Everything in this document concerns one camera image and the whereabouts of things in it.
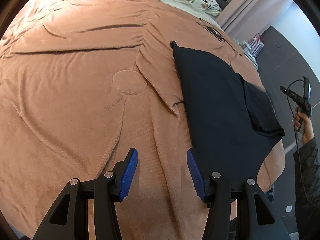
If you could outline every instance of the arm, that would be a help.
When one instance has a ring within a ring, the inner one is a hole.
[[[296,184],[295,214],[300,239],[312,239],[320,227],[320,165],[311,120],[305,114],[297,113],[296,129],[300,127],[300,118],[305,122],[305,132],[302,137],[304,146],[293,154]]]

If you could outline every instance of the orange blanket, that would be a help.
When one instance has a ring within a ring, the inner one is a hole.
[[[186,164],[191,141],[169,42],[211,52],[262,84],[245,56],[197,22],[159,0],[24,7],[0,43],[0,209],[9,223],[32,237],[69,179],[95,179],[135,147],[129,196],[116,203],[123,239],[201,239],[208,208]],[[283,168],[279,142],[260,187]]]

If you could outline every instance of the black sleeve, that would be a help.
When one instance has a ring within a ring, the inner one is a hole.
[[[293,154],[296,184],[295,215],[300,239],[312,239],[320,227],[320,165],[318,146],[313,138]]]

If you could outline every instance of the folded black clothing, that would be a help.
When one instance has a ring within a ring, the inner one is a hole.
[[[217,171],[237,181],[256,177],[284,135],[268,95],[209,52],[175,45],[173,56],[194,157],[205,163],[201,174]]]

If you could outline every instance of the hand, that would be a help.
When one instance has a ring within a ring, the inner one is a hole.
[[[301,140],[301,142],[304,145],[304,144],[310,142],[315,137],[315,135],[313,134],[312,123],[311,123],[310,118],[306,114],[298,112],[298,108],[296,108],[295,110],[297,113],[294,116],[294,128],[296,130],[299,129],[299,127],[301,126],[301,124],[299,123],[300,119],[302,119],[305,123],[304,133],[303,133],[302,140]]]

